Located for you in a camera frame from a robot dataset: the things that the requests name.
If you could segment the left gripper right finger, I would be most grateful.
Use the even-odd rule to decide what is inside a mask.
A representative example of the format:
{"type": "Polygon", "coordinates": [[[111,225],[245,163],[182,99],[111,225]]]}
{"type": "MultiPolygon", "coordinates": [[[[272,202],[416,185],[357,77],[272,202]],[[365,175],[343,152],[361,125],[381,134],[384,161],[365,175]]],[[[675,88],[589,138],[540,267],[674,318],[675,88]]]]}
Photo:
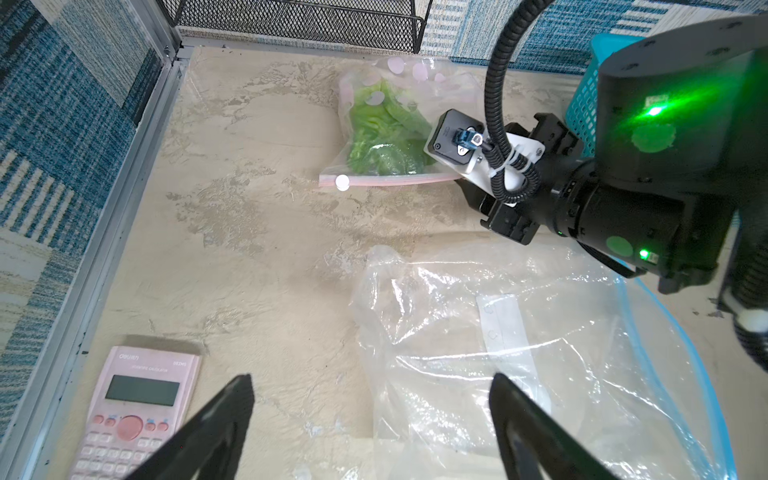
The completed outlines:
{"type": "Polygon", "coordinates": [[[613,479],[615,475],[502,373],[489,408],[509,479],[613,479]]]}

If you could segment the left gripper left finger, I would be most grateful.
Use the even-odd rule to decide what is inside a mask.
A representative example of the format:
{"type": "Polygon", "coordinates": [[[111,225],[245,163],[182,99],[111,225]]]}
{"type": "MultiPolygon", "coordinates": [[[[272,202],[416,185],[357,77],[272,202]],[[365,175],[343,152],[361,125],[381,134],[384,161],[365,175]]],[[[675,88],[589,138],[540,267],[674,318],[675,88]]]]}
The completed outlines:
{"type": "Polygon", "coordinates": [[[254,404],[252,377],[234,377],[127,478],[233,479],[254,404]]]}

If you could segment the green lettuce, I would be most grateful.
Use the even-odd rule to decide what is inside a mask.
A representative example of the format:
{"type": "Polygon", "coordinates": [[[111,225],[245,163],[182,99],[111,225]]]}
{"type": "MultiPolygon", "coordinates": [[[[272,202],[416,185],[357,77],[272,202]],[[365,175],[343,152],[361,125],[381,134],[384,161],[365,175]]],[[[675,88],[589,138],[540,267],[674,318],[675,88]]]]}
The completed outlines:
{"type": "Polygon", "coordinates": [[[435,161],[424,152],[431,124],[405,91],[381,80],[355,92],[349,112],[347,166],[356,175],[426,172],[435,161]]]}

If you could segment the clear pink-zip lettuce bag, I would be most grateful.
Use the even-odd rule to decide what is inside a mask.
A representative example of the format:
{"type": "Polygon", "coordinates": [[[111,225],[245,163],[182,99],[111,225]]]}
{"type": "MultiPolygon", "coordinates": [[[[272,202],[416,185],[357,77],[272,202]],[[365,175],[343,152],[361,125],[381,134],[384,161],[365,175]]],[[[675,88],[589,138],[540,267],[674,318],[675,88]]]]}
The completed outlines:
{"type": "Polygon", "coordinates": [[[424,148],[447,110],[480,115],[482,87],[472,74],[447,61],[390,56],[345,68],[335,92],[345,145],[319,174],[321,187],[346,191],[459,178],[424,148]]]}

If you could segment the clear blue-zip bag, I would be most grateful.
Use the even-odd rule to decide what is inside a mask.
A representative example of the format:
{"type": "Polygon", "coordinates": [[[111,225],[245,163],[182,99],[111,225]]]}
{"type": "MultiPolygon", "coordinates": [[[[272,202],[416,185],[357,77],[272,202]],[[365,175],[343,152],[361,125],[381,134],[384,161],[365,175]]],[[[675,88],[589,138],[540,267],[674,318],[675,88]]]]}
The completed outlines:
{"type": "Polygon", "coordinates": [[[559,242],[376,246],[351,311],[380,479],[500,479],[506,375],[622,479],[733,479],[724,416],[679,322],[641,282],[559,242]]]}

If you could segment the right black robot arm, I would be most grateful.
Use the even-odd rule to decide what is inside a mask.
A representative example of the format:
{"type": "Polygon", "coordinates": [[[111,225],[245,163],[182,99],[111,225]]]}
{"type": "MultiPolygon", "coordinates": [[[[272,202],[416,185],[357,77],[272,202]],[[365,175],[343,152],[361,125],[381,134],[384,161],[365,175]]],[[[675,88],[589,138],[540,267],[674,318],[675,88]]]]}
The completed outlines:
{"type": "Polygon", "coordinates": [[[484,226],[521,244],[540,226],[576,241],[625,278],[653,273],[671,295],[723,279],[717,297],[735,335],[767,363],[767,17],[669,30],[609,56],[597,81],[595,151],[551,115],[530,137],[540,160],[507,139],[502,88],[522,35],[544,12],[524,1],[486,72],[487,186],[460,188],[484,226]]]}

